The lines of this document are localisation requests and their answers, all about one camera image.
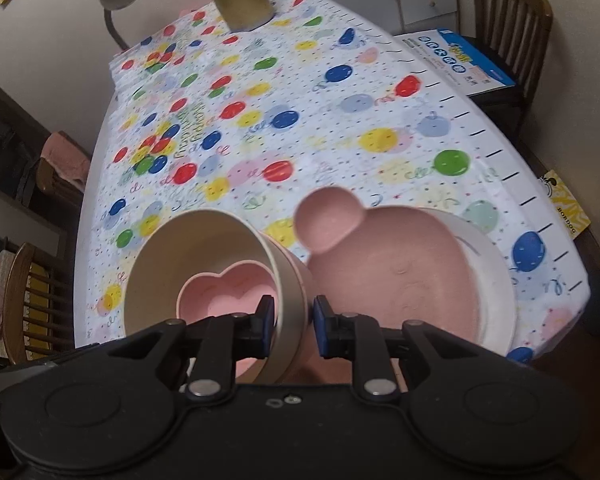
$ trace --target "pink plate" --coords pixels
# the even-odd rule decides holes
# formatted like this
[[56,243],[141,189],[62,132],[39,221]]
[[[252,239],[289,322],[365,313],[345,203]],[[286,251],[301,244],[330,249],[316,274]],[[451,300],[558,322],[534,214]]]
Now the pink plate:
[[[269,294],[278,304],[276,282],[272,272],[260,262],[242,260],[221,274],[200,272],[189,278],[178,295],[176,315],[187,324],[207,316],[224,316],[233,312],[253,314],[260,298]],[[256,359],[236,363],[240,376]]]
[[424,210],[365,210],[348,190],[326,187],[296,210],[307,267],[335,312],[375,317],[400,328],[421,319],[470,341],[478,335],[471,267],[447,227]]

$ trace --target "red balloon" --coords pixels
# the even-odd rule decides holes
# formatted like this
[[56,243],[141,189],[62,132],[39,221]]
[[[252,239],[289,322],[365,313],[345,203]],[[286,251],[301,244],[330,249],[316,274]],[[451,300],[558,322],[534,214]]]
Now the red balloon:
[[123,158],[125,158],[126,152],[128,152],[126,147],[121,148],[120,151],[116,153],[116,156],[113,157],[113,161],[120,162]]
[[167,147],[167,144],[170,140],[171,139],[160,139],[158,142],[155,143],[155,146],[152,148],[151,152],[160,153],[164,148]]
[[230,75],[225,75],[222,76],[220,79],[218,79],[218,81],[215,81],[212,85],[211,85],[211,89],[215,90],[216,88],[220,88],[224,85],[228,85],[231,82],[231,76]]
[[182,99],[178,99],[176,102],[174,102],[173,105],[171,105],[171,112],[177,112],[185,104],[187,104],[187,98],[186,97],[183,97]]
[[395,94],[400,97],[409,97],[420,90],[420,80],[414,75],[408,75],[395,87]]
[[263,171],[262,177],[269,182],[282,182],[294,172],[294,167],[288,160],[279,160],[269,164]]
[[247,107],[242,101],[237,101],[226,106],[220,114],[221,119],[233,119],[237,114]]
[[145,140],[142,141],[142,144],[140,144],[141,148],[144,148],[145,146],[152,146],[155,142],[155,135],[149,136],[147,137]]
[[184,166],[180,166],[175,175],[173,175],[173,181],[176,184],[184,184],[187,180],[191,180],[193,176],[196,174],[198,167],[193,164],[185,164]]

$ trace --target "chair seat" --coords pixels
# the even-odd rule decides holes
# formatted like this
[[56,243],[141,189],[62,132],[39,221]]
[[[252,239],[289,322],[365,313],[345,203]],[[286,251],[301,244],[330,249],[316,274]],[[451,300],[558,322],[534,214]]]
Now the chair seat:
[[[475,38],[469,36],[463,36],[465,40],[471,43],[477,48],[482,54],[488,57],[500,70],[508,75],[513,81],[516,80],[515,76],[511,73],[509,67],[502,61],[497,52],[490,49],[488,46],[479,44]],[[471,101],[476,103],[480,108],[491,107],[491,106],[502,106],[508,105],[517,108],[525,106],[525,93],[522,87],[518,84],[509,86],[506,88],[497,88],[489,92],[483,92],[470,96]]]

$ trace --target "tablecloth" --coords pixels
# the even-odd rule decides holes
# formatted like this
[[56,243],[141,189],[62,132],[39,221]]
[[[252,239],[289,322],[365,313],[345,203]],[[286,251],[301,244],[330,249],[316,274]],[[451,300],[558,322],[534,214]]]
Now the tablecloth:
[[359,16],[330,0],[271,1],[275,18],[252,32],[231,33],[209,4],[110,64],[118,108],[95,207],[82,213],[85,342],[124,335],[133,261],[169,218],[231,211],[305,260],[296,205],[343,186],[368,208],[438,208],[478,226],[510,268],[512,348],[547,346],[583,304],[480,150],[493,124]]

